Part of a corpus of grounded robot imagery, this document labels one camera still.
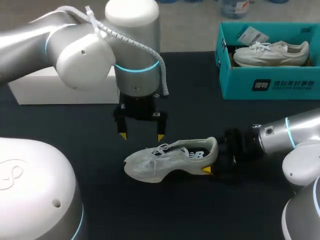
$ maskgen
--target white sneaker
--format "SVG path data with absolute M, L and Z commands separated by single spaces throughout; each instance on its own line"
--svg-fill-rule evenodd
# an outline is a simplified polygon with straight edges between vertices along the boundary
M 273 44 L 256 42 L 234 52 L 234 61 L 242 67 L 302 66 L 309 57 L 309 43 L 291 45 L 284 41 Z
M 124 171 L 133 179 L 146 183 L 159 183 L 173 170 L 184 170 L 194 175 L 207 175 L 203 168 L 218 157 L 218 143 L 214 137 L 179 140 L 147 148 L 128 156 Z

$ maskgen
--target price tag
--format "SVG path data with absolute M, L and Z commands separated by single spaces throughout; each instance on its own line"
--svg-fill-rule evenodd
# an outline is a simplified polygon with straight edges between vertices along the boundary
M 255 44 L 255 42 L 265 43 L 268 40 L 269 37 L 267 35 L 258 31 L 252 26 L 249 26 L 238 39 L 239 42 L 248 46 L 252 46 L 253 44 Z

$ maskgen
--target shoe box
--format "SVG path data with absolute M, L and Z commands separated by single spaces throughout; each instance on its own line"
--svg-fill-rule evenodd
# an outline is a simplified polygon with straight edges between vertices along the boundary
M 309 59 L 303 66 L 241 67 L 233 60 L 239 41 L 252 27 L 269 37 L 268 43 L 309 43 Z M 215 62 L 226 100 L 319 100 L 320 24 L 298 22 L 221 22 Z

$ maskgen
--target white cylinder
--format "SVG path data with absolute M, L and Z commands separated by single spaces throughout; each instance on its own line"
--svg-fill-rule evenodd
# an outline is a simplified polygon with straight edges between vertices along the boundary
M 105 17 L 121 27 L 140 27 L 152 23 L 159 16 L 155 0 L 110 0 Z

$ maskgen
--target new balance logo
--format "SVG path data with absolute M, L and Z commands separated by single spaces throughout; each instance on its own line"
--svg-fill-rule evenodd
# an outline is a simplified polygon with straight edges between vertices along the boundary
M 204 151 L 196 151 L 196 152 L 191 151 L 189 153 L 189 158 L 191 158 L 191 159 L 202 159 L 204 157 L 204 154 L 205 154 Z

